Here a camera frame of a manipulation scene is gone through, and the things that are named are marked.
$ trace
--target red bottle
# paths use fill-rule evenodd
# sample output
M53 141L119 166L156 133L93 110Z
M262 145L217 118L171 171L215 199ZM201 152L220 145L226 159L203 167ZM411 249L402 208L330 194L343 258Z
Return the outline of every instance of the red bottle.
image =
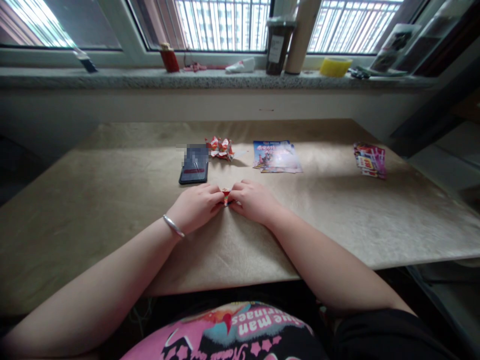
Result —
M174 50L170 47L168 42L163 42L160 44L160 46L161 59L163 60L166 71L169 73L178 73L180 71L180 67Z

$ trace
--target person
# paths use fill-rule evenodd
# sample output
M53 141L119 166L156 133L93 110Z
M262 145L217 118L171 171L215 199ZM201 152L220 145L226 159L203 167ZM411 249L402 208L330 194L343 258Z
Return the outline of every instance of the person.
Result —
M175 226L188 235L228 211L223 200L216 185L185 190L166 213L174 226L160 218L61 288L2 338L5 353L69 358L95 350L182 240ZM276 236L313 294L334 314L331 343L322 344L305 319L248 299L170 323L123 359L455 359L374 271L282 206L266 187L244 179L232 187L228 201L233 201L230 211Z

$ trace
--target glass pane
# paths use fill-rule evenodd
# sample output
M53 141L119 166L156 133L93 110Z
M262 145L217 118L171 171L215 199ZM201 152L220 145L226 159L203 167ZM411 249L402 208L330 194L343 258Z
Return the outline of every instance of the glass pane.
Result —
M2 0L0 44L120 49L96 0Z
M150 50L263 52L270 0L130 0Z
M374 55L393 26L409 23L423 4L419 0L324 0L308 52Z

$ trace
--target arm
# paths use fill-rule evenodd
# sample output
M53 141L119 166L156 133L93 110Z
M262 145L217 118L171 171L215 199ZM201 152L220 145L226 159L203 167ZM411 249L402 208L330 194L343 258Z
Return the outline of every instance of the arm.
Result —
M325 234L280 203L251 180L236 183L230 208L265 225L276 236L316 297L339 316L408 305L374 271Z
M223 204L218 186L184 191L167 216L185 233ZM2 340L13 357L69 357L93 350L121 324L180 237L160 218L42 303Z

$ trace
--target smartphone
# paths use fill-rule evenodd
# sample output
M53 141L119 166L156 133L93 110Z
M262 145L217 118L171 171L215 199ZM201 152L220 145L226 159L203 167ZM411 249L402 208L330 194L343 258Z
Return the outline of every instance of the smartphone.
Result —
M207 182L209 174L209 149L206 144L188 145L181 168L181 185Z

